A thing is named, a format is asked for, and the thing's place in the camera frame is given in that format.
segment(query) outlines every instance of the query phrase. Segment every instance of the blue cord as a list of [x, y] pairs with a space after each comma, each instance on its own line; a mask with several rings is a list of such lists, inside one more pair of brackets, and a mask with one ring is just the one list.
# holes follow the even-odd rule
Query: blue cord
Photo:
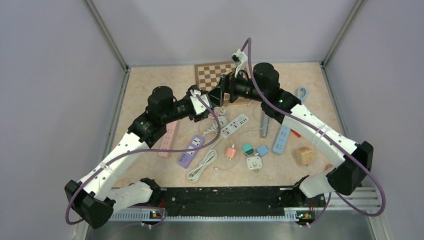
[[306, 87], [300, 86], [297, 89], [297, 98], [300, 99], [300, 101], [303, 103], [305, 98], [306, 98], [306, 95], [308, 95], [308, 90], [306, 90]]

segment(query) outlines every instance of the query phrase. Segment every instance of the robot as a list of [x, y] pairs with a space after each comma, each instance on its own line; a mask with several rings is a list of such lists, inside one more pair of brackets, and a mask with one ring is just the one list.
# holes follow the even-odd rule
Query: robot
[[[305, 176], [293, 186], [285, 186], [281, 193], [275, 193], [273, 188], [263, 187], [264, 191], [267, 190], [266, 194], [270, 194], [264, 196], [264, 199], [273, 201], [276, 206], [276, 211], [267, 214], [281, 214], [284, 211], [282, 207], [290, 204], [307, 206], [315, 202], [316, 207], [322, 206], [325, 203], [322, 201], [324, 193], [338, 192], [350, 195], [367, 174], [346, 153], [370, 171], [373, 146], [366, 141], [359, 144], [348, 139], [319, 120], [296, 96], [280, 88], [280, 75], [270, 63], [255, 65], [254, 82], [243, 70], [248, 61], [244, 52], [237, 50], [232, 59], [236, 63], [235, 71], [222, 75], [217, 86], [211, 91], [199, 90], [196, 85], [192, 85], [186, 95], [177, 100], [171, 88], [156, 87], [148, 97], [145, 112], [133, 121], [107, 157], [79, 181], [70, 180], [66, 184], [64, 189], [69, 202], [67, 214], [72, 208], [93, 229], [103, 226], [113, 213], [134, 205], [158, 206], [165, 200], [169, 202], [167, 205], [170, 208], [179, 209], [170, 214], [181, 214], [181, 205], [177, 206], [169, 200], [169, 195], [166, 195], [172, 191], [161, 188], [152, 179], [143, 178], [122, 188], [113, 188], [113, 185], [143, 152], [155, 152], [151, 148], [166, 133], [166, 124], [186, 117], [194, 122], [208, 118], [211, 108], [223, 106], [224, 94], [229, 94], [230, 103], [238, 97], [261, 102], [261, 108], [266, 115], [301, 134], [320, 149], [334, 166], [319, 175]], [[276, 108], [289, 113], [290, 117], [281, 114]], [[186, 196], [185, 200], [190, 201], [190, 198]], [[220, 199], [216, 203], [223, 203], [223, 200]], [[258, 208], [268, 208], [268, 204]]]

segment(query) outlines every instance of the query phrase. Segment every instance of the checkered board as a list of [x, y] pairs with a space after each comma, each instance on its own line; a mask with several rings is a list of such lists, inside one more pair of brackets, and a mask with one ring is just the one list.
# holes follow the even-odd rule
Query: checkered board
[[[220, 81], [220, 77], [223, 74], [227, 74], [236, 69], [236, 65], [231, 61], [225, 62], [214, 62], [194, 65], [194, 73], [196, 76], [196, 85], [201, 90], [210, 91]], [[225, 93], [224, 104], [228, 105], [230, 95]], [[231, 104], [247, 104], [249, 99], [239, 97], [234, 103]]]

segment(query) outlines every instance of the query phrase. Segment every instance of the beige table surface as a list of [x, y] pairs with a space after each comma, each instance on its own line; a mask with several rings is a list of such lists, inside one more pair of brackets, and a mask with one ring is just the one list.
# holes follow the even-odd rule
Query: beige table surface
[[[318, 62], [303, 63], [273, 63], [279, 72], [280, 87], [296, 95], [299, 86], [305, 86], [308, 95], [304, 104], [323, 122], [340, 132], [326, 83]], [[184, 96], [187, 88], [195, 84], [195, 71], [193, 65], [183, 66], [160, 66], [160, 67], [133, 67], [128, 80], [121, 113], [117, 125], [113, 146], [116, 146], [133, 120], [145, 111], [147, 98], [152, 90], [161, 85], [169, 86], [177, 99]], [[305, 175], [315, 175], [322, 172], [329, 163], [326, 157], [312, 146], [304, 138], [298, 138], [290, 133], [287, 146], [282, 155], [272, 153], [274, 140], [279, 131], [279, 124], [271, 120], [267, 138], [259, 138], [260, 124], [253, 117], [260, 120], [261, 108], [258, 102], [247, 105], [230, 105], [226, 107], [228, 121], [233, 120], [239, 114], [244, 113], [249, 117], [248, 123], [240, 128], [232, 137], [221, 140], [214, 149], [218, 158], [202, 174], [200, 180], [191, 183], [187, 174], [196, 168], [203, 159], [208, 147], [198, 152], [188, 169], [177, 164], [177, 158], [181, 153], [172, 153], [168, 159], [157, 156], [155, 152], [144, 153], [125, 172], [115, 187], [124, 187], [142, 178], [156, 180], [161, 187], [224, 187], [224, 186], [275, 186], [292, 185]], [[184, 149], [194, 135], [202, 135], [199, 131], [211, 126], [213, 120], [205, 119], [194, 123], [188, 118], [182, 119], [177, 130], [173, 148]], [[240, 144], [250, 143], [254, 148], [267, 145], [270, 153], [262, 158], [263, 167], [258, 173], [248, 170], [246, 156], [237, 152], [235, 159], [228, 161], [225, 151], [232, 144], [237, 145], [240, 136]], [[207, 135], [206, 141], [213, 139], [213, 135]], [[159, 148], [159, 140], [154, 148]], [[300, 165], [294, 158], [294, 150], [303, 146], [314, 149], [315, 162], [307, 166]], [[215, 170], [214, 167], [227, 170]]]

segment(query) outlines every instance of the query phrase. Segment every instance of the wooden cube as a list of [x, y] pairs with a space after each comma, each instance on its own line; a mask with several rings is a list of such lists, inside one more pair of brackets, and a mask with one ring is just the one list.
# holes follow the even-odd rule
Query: wooden cube
[[315, 161], [314, 151], [307, 146], [296, 149], [296, 160], [299, 164], [308, 165]]

